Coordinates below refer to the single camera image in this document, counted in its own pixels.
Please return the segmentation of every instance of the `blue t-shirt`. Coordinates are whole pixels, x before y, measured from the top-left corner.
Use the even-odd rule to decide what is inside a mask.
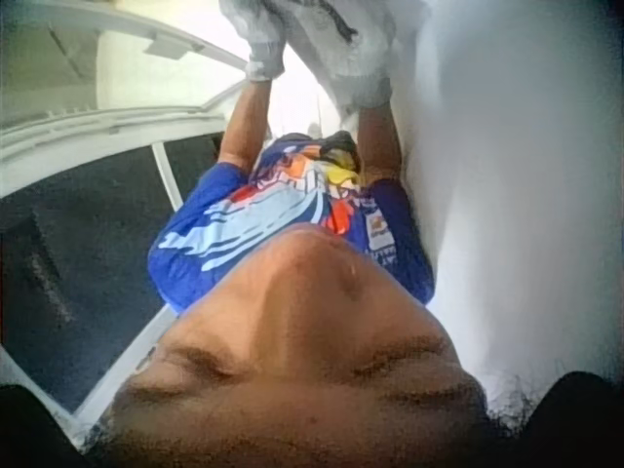
[[[362,188],[358,171],[357,154],[310,140],[274,143],[251,176],[217,163],[149,252],[160,295],[181,314],[258,245],[311,222],[369,255],[426,304],[433,274],[405,190],[391,179]]]

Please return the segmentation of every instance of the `white wall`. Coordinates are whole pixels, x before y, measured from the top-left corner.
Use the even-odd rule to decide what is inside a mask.
[[[390,3],[430,308],[462,363],[495,407],[518,381],[540,396],[567,371],[621,377],[614,23],[584,0]]]

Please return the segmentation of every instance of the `nose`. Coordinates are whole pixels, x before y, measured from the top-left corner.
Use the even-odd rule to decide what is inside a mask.
[[[313,227],[284,234],[262,255],[254,361],[277,376],[335,377],[357,341],[367,281],[360,255]]]

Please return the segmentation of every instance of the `forearm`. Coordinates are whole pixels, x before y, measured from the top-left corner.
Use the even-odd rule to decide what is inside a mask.
[[[360,110],[358,154],[364,167],[365,185],[381,178],[400,178],[401,145],[390,102]]]
[[[266,135],[271,81],[251,82],[236,103],[219,152],[219,162],[234,164],[247,173],[254,168]]]

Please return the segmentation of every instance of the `blue shirt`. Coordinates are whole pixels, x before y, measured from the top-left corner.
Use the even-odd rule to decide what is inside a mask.
[[[178,313],[258,245],[297,222],[320,224],[384,267],[427,303],[431,266],[401,184],[360,186],[357,155],[315,141],[276,142],[251,176],[217,163],[158,235],[148,256],[160,295]]]

